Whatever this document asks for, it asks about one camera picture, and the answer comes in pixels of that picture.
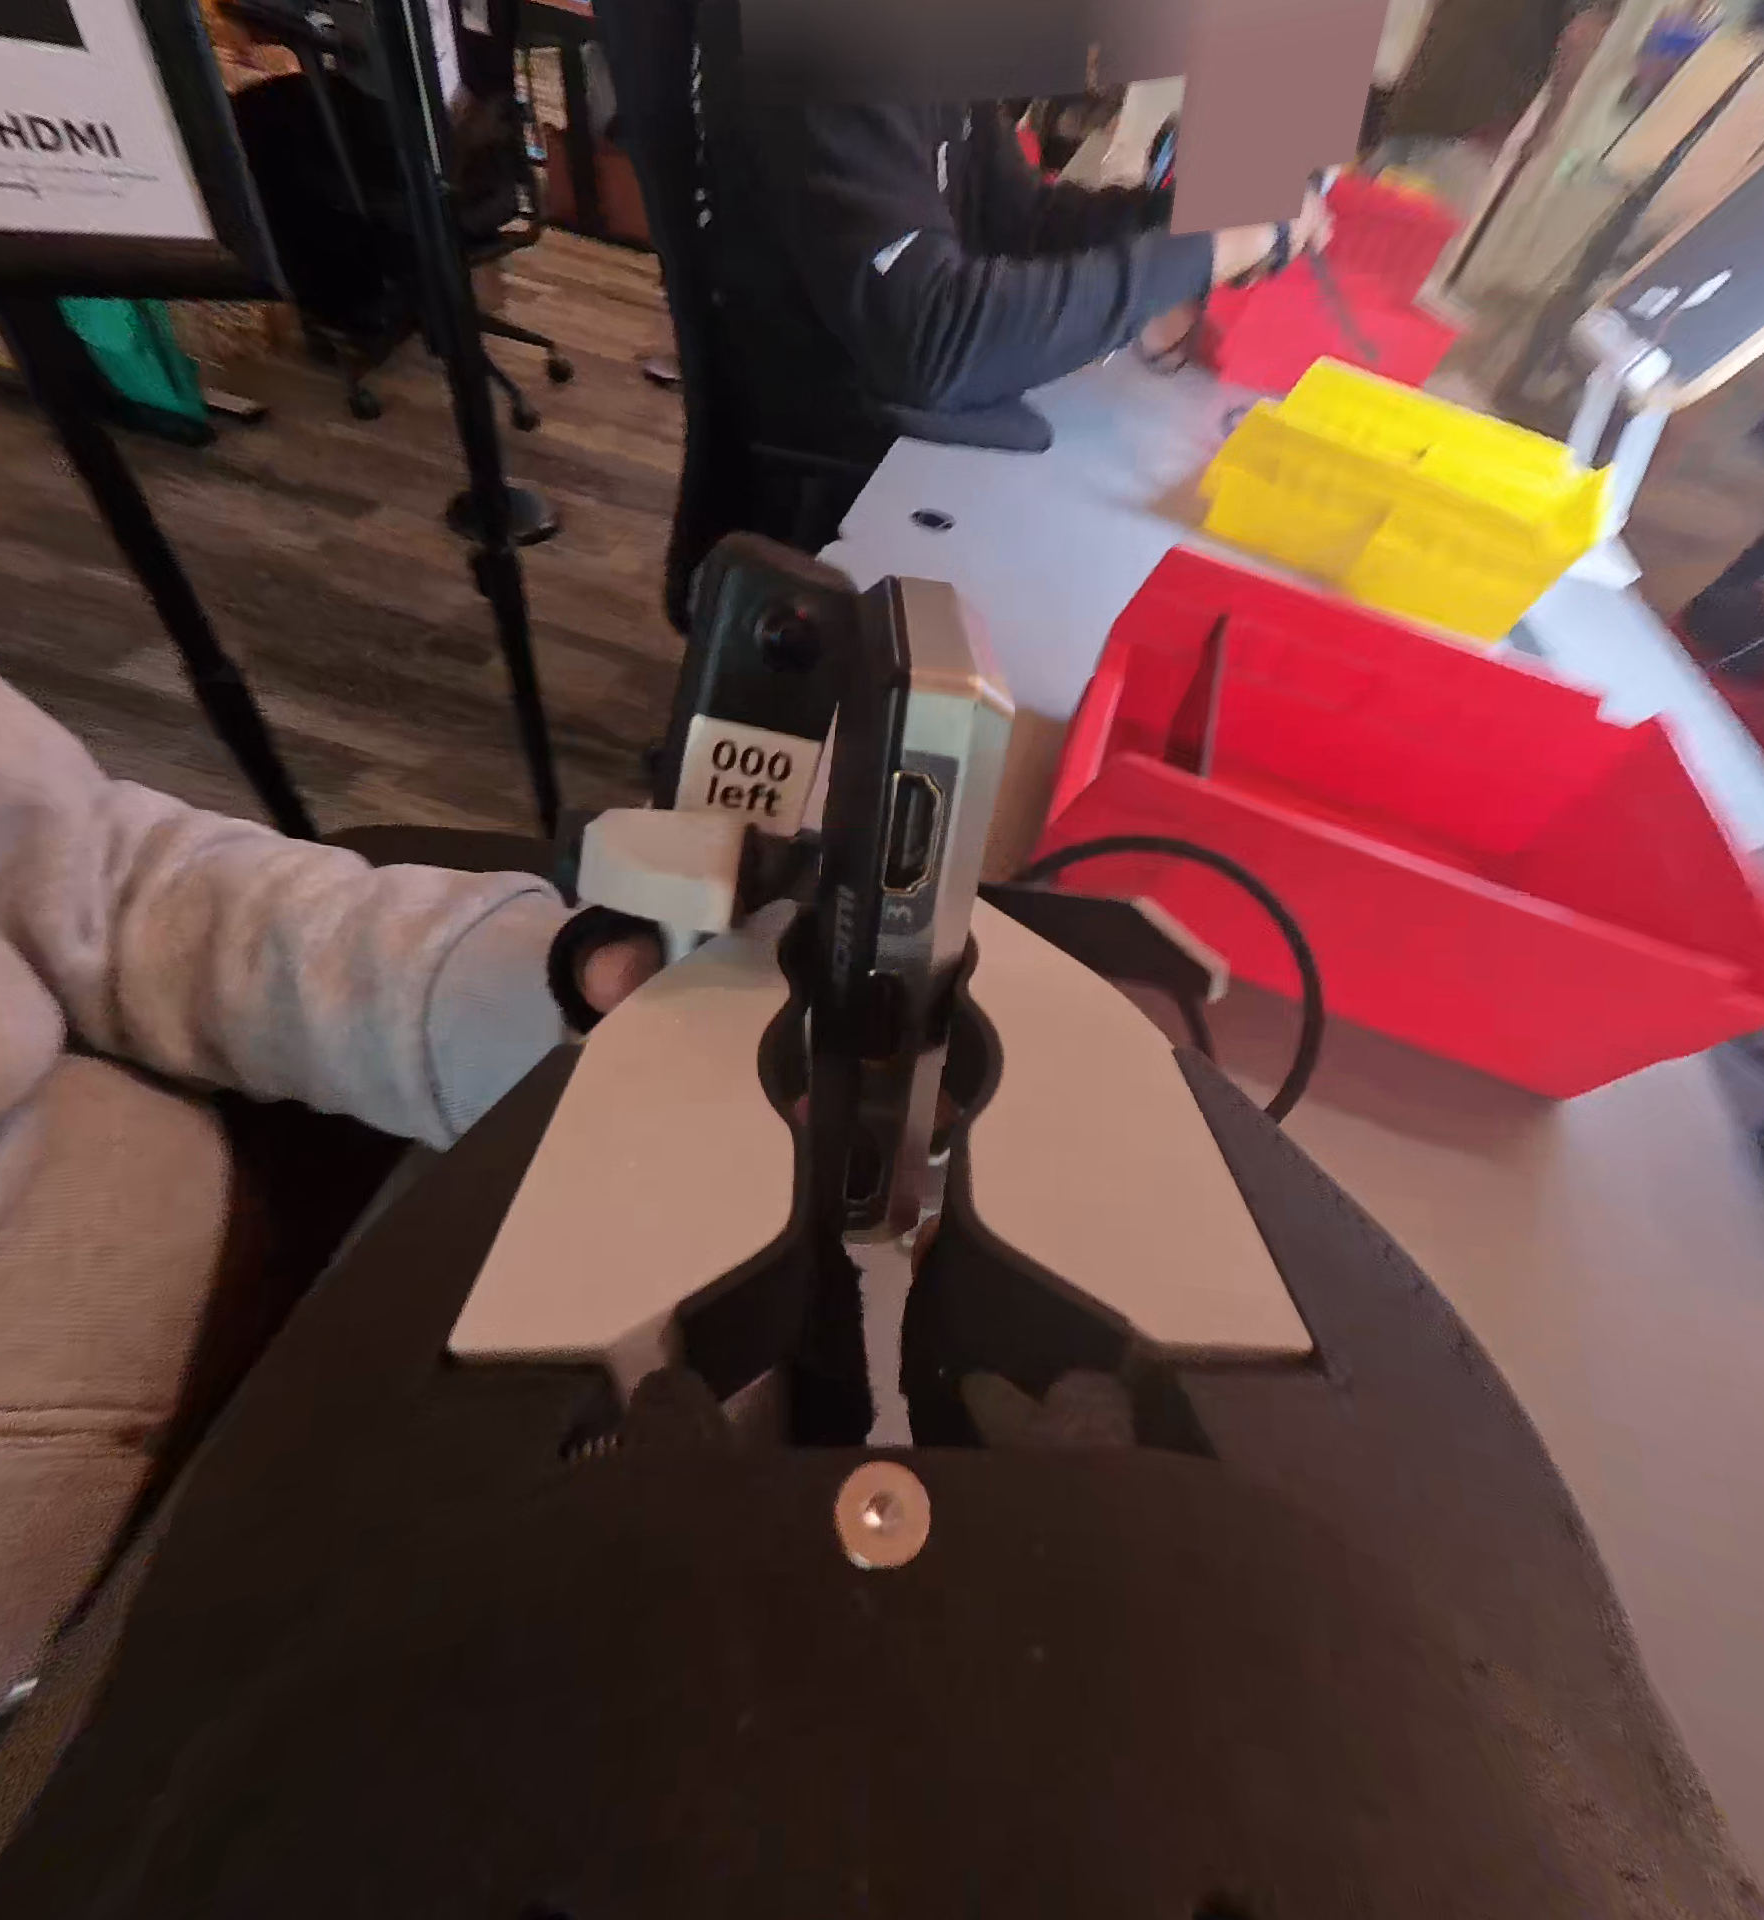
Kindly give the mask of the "large red plastic bin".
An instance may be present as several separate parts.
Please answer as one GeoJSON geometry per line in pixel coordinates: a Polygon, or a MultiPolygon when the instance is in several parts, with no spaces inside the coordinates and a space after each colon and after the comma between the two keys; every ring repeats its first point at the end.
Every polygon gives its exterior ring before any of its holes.
{"type": "Polygon", "coordinates": [[[1764,1032],[1764,856],[1662,715],[1182,545],[1110,628],[1038,856],[1120,833],[1233,856],[1302,925],[1330,1018],[1512,1089],[1764,1032]],[[1166,733],[1214,615],[1201,779],[1166,733]]]}

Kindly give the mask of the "black round base stand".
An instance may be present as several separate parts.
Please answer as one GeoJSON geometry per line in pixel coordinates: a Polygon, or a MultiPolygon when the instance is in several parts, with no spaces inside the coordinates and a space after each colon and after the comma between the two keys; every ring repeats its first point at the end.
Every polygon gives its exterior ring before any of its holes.
{"type": "Polygon", "coordinates": [[[540,549],[557,535],[557,508],[545,494],[505,483],[497,513],[491,513],[484,494],[463,486],[443,503],[443,525],[470,549],[496,549],[496,545],[540,549]]]}

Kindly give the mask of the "small red plastic bin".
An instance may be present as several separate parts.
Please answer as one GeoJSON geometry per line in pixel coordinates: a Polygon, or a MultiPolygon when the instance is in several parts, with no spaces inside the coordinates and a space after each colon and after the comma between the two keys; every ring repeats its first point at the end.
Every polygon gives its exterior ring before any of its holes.
{"type": "Polygon", "coordinates": [[[1318,255],[1212,296],[1201,366],[1256,394],[1285,394],[1318,360],[1427,383],[1461,341],[1461,328],[1422,306],[1461,233],[1454,207],[1402,174],[1335,174],[1323,207],[1318,255]]]}

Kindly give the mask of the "yellow plastic bin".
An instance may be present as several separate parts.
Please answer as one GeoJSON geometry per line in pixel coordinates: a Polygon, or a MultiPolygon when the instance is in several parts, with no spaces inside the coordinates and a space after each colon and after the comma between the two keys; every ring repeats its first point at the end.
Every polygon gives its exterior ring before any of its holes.
{"type": "Polygon", "coordinates": [[[1497,644],[1618,525],[1611,468],[1318,360],[1201,480],[1201,532],[1376,615],[1497,644]]]}

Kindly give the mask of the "black framed white sign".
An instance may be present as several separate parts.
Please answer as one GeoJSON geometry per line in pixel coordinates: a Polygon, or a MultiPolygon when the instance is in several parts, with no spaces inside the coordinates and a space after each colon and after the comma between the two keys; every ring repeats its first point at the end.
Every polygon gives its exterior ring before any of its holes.
{"type": "Polygon", "coordinates": [[[0,296],[282,296],[191,0],[0,0],[0,296]]]}

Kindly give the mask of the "green bag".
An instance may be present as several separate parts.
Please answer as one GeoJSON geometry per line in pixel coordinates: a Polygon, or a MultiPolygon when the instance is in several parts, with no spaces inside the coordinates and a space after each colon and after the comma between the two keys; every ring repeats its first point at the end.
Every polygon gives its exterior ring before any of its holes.
{"type": "Polygon", "coordinates": [[[164,446],[212,446],[219,422],[201,371],[160,296],[62,296],[53,306],[97,373],[97,412],[164,446]]]}

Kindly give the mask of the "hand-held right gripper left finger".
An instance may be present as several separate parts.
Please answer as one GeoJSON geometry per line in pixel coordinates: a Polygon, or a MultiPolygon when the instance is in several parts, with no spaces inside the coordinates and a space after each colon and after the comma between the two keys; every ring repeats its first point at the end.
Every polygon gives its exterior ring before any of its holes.
{"type": "Polygon", "coordinates": [[[685,1369],[717,1399],[799,1355],[811,1154],[767,1083],[799,904],[633,989],[575,1053],[450,1326],[450,1361],[557,1361],[631,1399],[685,1369]]]}

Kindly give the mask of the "black tripod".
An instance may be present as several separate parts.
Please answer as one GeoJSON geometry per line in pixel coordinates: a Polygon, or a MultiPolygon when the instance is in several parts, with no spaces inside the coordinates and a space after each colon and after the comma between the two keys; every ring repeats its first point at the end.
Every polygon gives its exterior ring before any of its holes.
{"type": "MultiPolygon", "coordinates": [[[[434,21],[426,0],[381,0],[371,6],[371,25],[376,25],[376,64],[383,78],[383,118],[395,140],[418,293],[430,306],[430,349],[443,371],[466,486],[476,486],[491,513],[497,513],[511,470],[505,470],[497,417],[496,417],[496,366],[484,354],[484,310],[458,233],[450,113],[434,64],[434,21]]],[[[238,664],[228,664],[173,545],[164,535],[137,470],[125,468],[122,437],[79,394],[79,349],[71,341],[53,296],[0,296],[0,334],[16,360],[33,406],[50,417],[71,470],[97,503],[125,572],[147,592],[207,728],[238,767],[265,818],[282,833],[316,842],[318,833],[316,811],[301,797],[238,664]]],[[[511,712],[514,712],[540,823],[545,833],[557,833],[557,767],[555,767],[549,712],[533,664],[521,549],[466,545],[466,572],[476,598],[496,615],[496,641],[511,672],[511,712]]]]}

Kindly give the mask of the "person's left hand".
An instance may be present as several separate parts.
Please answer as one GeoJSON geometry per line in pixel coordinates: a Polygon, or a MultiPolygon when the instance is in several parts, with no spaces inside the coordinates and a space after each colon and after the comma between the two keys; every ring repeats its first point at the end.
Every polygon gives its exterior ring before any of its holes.
{"type": "Polygon", "coordinates": [[[589,1002],[589,1026],[610,1018],[633,989],[660,973],[658,925],[598,933],[575,958],[575,995],[589,1002]]]}

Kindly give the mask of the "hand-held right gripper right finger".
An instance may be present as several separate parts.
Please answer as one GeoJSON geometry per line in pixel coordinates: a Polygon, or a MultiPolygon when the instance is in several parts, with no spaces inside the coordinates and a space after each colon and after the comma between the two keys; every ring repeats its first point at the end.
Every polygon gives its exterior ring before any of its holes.
{"type": "Polygon", "coordinates": [[[1014,911],[970,904],[912,1369],[1290,1369],[1311,1336],[1177,1045],[1014,911]]]}

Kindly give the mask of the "black top table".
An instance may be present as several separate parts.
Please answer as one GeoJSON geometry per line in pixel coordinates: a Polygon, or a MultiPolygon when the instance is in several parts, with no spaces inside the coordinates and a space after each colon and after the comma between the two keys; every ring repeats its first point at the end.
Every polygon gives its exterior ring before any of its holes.
{"type": "Polygon", "coordinates": [[[1567,454],[1607,480],[1618,535],[1662,427],[1764,360],[1764,160],[1618,275],[1567,349],[1583,371],[1567,454]]]}

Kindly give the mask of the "black office chair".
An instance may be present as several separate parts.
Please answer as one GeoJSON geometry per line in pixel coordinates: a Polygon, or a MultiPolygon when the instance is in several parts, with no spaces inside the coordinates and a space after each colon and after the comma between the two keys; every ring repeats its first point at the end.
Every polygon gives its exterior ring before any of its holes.
{"type": "MultiPolygon", "coordinates": [[[[302,349],[343,373],[352,417],[381,417],[371,373],[430,334],[390,118],[356,80],[301,71],[231,94],[231,127],[302,349]]],[[[549,207],[514,94],[458,89],[450,191],[470,272],[540,245],[549,207]]]]}

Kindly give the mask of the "person in dark jacket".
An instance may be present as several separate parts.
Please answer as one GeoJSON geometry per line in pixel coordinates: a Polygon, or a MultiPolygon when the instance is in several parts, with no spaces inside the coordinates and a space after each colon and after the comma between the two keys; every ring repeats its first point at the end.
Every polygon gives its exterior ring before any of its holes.
{"type": "Polygon", "coordinates": [[[721,252],[704,240],[700,6],[598,6],[621,134],[651,221],[685,388],[685,468],[660,572],[660,615],[695,637],[695,575],[735,532],[785,549],[839,535],[853,501],[895,437],[1040,454],[1051,422],[1029,404],[977,412],[870,406],[835,394],[813,360],[780,360],[729,318],[721,252]]]}

